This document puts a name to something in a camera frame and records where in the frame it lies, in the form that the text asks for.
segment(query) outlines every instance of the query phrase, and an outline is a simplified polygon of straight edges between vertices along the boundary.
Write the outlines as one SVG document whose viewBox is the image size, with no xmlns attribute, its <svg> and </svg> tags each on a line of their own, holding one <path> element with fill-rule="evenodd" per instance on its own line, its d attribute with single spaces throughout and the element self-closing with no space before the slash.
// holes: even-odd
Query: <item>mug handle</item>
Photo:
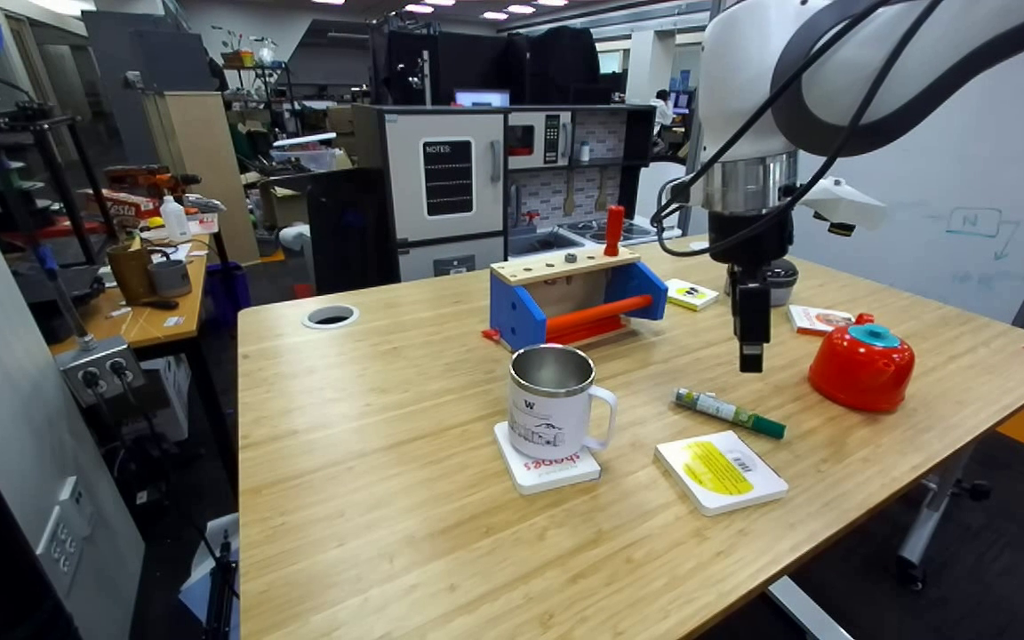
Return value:
<svg viewBox="0 0 1024 640">
<path fill-rule="evenodd" d="M 612 434 L 615 434 L 615 409 L 619 409 L 619 398 L 612 395 L 612 391 L 604 391 L 601 384 L 594 384 L 594 388 L 587 388 L 587 402 L 604 402 L 608 405 L 608 427 L 604 427 L 604 434 L 587 434 L 583 437 L 583 444 L 590 448 L 590 452 L 604 452 L 608 444 L 612 444 Z"/>
</svg>

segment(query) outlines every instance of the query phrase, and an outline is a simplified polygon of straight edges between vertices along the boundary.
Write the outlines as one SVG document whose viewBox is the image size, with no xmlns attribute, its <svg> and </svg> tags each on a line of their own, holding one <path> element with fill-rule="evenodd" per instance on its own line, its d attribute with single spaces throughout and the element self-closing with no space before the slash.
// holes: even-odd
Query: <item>whiteboard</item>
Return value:
<svg viewBox="0 0 1024 640">
<path fill-rule="evenodd" d="M 1024 53 L 942 103 L 900 142 L 832 167 L 889 220 L 836 238 L 796 210 L 793 256 L 1013 320 L 1024 306 Z"/>
</svg>

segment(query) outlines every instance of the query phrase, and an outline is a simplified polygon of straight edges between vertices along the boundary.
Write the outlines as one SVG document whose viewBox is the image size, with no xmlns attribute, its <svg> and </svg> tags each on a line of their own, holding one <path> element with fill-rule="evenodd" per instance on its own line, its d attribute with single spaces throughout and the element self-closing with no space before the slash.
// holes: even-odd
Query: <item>green marker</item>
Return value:
<svg viewBox="0 0 1024 640">
<path fill-rule="evenodd" d="M 764 434 L 772 441 L 786 437 L 786 427 L 779 420 L 768 420 L 768 416 L 757 416 L 750 409 L 729 405 L 729 402 L 722 402 L 718 395 L 708 395 L 708 391 L 679 388 L 676 391 L 676 405 L 704 412 L 704 416 L 715 416 L 715 420 L 725 420 L 725 423 L 754 430 L 754 434 Z"/>
</svg>

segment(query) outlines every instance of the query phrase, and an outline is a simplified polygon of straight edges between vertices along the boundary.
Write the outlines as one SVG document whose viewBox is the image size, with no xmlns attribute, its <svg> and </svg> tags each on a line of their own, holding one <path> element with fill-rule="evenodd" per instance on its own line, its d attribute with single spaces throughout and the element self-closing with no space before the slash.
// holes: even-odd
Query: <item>computer monitor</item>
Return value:
<svg viewBox="0 0 1024 640">
<path fill-rule="evenodd" d="M 452 92 L 455 107 L 508 107 L 508 92 L 505 89 L 455 89 Z"/>
</svg>

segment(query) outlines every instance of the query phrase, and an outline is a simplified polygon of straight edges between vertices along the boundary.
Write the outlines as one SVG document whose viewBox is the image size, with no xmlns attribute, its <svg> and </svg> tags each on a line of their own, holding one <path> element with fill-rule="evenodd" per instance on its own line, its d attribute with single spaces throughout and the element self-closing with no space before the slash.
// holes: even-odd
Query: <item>machine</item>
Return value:
<svg viewBox="0 0 1024 640">
<path fill-rule="evenodd" d="M 761 373 L 768 267 L 793 245 L 796 203 L 839 156 L 882 149 L 960 85 L 1024 53 L 1024 0 L 743 0 L 708 25 L 700 132 L 708 160 L 661 185 L 658 242 L 729 267 L 740 370 Z M 821 156 L 800 181 L 796 149 Z M 708 249 L 672 249 L 665 220 L 704 181 Z M 850 235 L 860 217 L 818 213 Z"/>
</svg>

